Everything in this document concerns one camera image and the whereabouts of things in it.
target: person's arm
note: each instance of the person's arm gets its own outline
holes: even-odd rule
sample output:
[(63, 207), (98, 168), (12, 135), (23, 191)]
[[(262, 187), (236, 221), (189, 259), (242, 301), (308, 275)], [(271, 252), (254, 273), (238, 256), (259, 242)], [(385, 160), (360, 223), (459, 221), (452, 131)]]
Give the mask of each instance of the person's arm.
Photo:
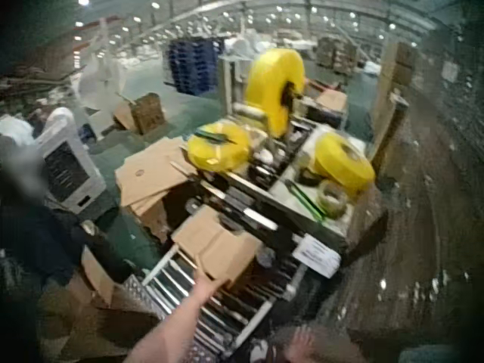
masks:
[(223, 283), (225, 280), (211, 281), (202, 271), (198, 272), (190, 295), (170, 316), (136, 344), (125, 363), (182, 361), (193, 341), (200, 308)]

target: cardboard stack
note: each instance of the cardboard stack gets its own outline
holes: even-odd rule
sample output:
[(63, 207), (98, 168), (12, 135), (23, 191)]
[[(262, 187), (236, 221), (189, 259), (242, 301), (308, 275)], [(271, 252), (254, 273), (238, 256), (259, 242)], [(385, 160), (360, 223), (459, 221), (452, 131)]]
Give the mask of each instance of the cardboard stack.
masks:
[(185, 159), (182, 144), (182, 138), (163, 138), (126, 158), (116, 170), (116, 183), (121, 191), (120, 205), (161, 242), (166, 240), (169, 232), (164, 202), (174, 187), (187, 181), (187, 177), (171, 162), (177, 163), (186, 172), (195, 172)]
[(339, 36), (323, 36), (318, 40), (316, 63), (335, 72), (351, 75), (357, 62), (357, 49)]
[(331, 68), (333, 66), (334, 57), (334, 39), (324, 36), (318, 40), (318, 48), (316, 49), (316, 63)]
[(417, 52), (409, 44), (399, 42), (388, 44), (382, 57), (378, 79), (377, 95), (371, 109), (374, 134), (379, 132), (378, 119), (390, 92), (398, 89), (405, 97), (413, 76)]
[(356, 47), (353, 44), (342, 39), (336, 41), (334, 46), (334, 71), (348, 76), (353, 74), (357, 61), (356, 55)]

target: tape roll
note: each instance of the tape roll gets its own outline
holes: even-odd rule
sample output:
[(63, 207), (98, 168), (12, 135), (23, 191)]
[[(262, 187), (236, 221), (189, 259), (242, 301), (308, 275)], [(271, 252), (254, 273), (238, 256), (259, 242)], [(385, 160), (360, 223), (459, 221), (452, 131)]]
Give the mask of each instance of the tape roll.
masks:
[(289, 113), (281, 99), (287, 83), (296, 93), (303, 93), (304, 63), (293, 49), (270, 49), (254, 61), (249, 72), (245, 102), (263, 110), (272, 136), (279, 138), (287, 129)]
[(375, 178), (366, 157), (336, 132), (328, 132), (316, 142), (315, 170), (342, 185), (350, 196), (366, 189)]
[(228, 141), (220, 144), (192, 135), (187, 142), (188, 159), (198, 168), (225, 172), (237, 168), (249, 158), (249, 135), (234, 123), (211, 123), (201, 128), (213, 134), (224, 134)]
[(335, 219), (341, 217), (346, 211), (348, 195), (343, 187), (326, 179), (319, 185), (317, 201), (327, 216)]

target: human hand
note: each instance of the human hand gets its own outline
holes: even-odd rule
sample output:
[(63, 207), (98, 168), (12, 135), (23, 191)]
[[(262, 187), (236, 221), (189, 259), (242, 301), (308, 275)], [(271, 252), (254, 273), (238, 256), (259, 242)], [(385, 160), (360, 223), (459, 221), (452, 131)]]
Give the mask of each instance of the human hand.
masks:
[(297, 327), (289, 345), (284, 349), (284, 357), (291, 363), (306, 361), (312, 353), (314, 340), (310, 327)]
[(197, 263), (197, 270), (195, 271), (195, 286), (193, 289), (193, 295), (199, 304), (203, 305), (225, 282), (227, 282), (228, 279), (220, 278), (218, 280), (211, 280), (205, 274), (205, 270), (203, 269), (199, 256), (195, 256), (195, 262)]

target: stacked pallets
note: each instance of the stacked pallets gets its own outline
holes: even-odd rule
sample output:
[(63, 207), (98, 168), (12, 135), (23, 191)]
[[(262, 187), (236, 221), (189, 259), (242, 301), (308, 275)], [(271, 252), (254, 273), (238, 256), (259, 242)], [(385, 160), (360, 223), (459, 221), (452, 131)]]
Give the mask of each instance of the stacked pallets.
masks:
[(178, 39), (169, 44), (168, 59), (176, 90), (200, 95), (215, 88), (222, 39)]

